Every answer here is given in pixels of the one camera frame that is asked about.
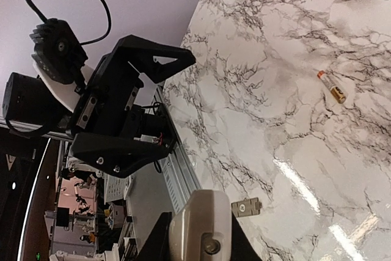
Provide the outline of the gold black battery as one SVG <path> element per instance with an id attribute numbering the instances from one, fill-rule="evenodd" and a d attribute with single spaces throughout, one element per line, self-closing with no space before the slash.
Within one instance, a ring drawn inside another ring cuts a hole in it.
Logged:
<path id="1" fill-rule="evenodd" d="M 326 86 L 326 88 L 329 90 L 329 92 L 332 94 L 332 96 L 338 103 L 342 104 L 346 101 L 346 94 L 331 77 L 331 75 L 329 75 L 323 70 L 320 70 L 317 73 L 317 77 L 322 81 L 322 83 Z"/>

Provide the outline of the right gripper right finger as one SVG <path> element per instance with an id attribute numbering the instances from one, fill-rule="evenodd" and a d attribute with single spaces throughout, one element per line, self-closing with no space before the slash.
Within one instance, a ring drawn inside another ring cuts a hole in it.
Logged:
<path id="1" fill-rule="evenodd" d="M 231 261 L 262 261 L 253 249 L 237 218 L 232 214 Z"/>

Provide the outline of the grey battery cover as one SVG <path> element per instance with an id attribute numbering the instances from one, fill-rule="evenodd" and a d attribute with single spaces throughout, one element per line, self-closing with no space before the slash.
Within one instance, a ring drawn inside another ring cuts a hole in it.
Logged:
<path id="1" fill-rule="evenodd" d="M 236 218 L 259 215 L 262 206 L 258 197 L 231 203 L 232 213 Z"/>

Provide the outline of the grey remote control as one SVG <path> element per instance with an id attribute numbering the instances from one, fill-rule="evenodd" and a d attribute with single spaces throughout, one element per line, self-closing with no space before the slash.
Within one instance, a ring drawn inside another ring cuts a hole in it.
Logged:
<path id="1" fill-rule="evenodd" d="M 192 192 L 169 227 L 171 260 L 230 260 L 232 211 L 222 191 L 199 189 Z"/>

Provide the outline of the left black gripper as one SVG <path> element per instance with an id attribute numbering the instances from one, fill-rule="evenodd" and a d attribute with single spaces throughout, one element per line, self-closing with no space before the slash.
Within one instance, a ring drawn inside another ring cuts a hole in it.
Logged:
<path id="1" fill-rule="evenodd" d="M 121 38 L 113 53 L 103 56 L 75 107 L 68 125 L 68 134 L 75 136 L 71 155 L 118 178 L 167 157 L 174 149 L 175 138 L 155 144 L 113 136 L 123 128 L 133 89 L 144 86 L 140 74 L 158 84 L 195 62 L 195 56 L 185 48 L 135 35 Z"/>

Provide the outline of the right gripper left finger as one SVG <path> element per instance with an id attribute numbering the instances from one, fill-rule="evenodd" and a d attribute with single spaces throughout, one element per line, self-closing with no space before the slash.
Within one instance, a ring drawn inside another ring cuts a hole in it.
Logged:
<path id="1" fill-rule="evenodd" d="M 172 212 L 161 213 L 135 261 L 170 260 L 169 226 L 171 220 Z"/>

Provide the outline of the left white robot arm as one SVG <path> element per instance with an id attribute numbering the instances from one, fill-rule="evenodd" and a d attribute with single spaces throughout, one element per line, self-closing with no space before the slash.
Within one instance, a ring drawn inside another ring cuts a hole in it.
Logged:
<path id="1" fill-rule="evenodd" d="M 26 137 L 65 133 L 72 140 L 73 157 L 125 178 L 165 158 L 177 141 L 164 104 L 136 104 L 144 85 L 140 74 L 161 83 L 195 62 L 190 50 L 129 35 L 101 58 L 82 94 L 69 84 L 60 98 L 43 78 L 12 73 L 3 116 L 9 128 L 15 122 L 34 124 Z"/>

